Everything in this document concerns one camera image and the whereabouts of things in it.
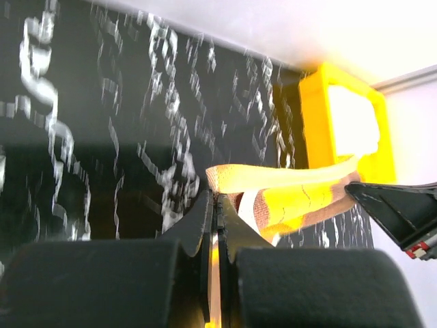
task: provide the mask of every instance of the yellow plastic container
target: yellow plastic container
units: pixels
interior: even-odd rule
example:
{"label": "yellow plastic container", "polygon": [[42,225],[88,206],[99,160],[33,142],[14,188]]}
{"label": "yellow plastic container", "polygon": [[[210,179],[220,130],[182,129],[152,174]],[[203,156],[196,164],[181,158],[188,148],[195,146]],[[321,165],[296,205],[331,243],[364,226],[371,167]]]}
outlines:
{"label": "yellow plastic container", "polygon": [[337,156],[335,146],[329,85],[346,87],[372,103],[380,130],[378,151],[361,158],[358,172],[363,182],[394,184],[395,164],[384,95],[328,63],[322,64],[317,72],[299,83],[309,168],[326,167],[342,160]]}

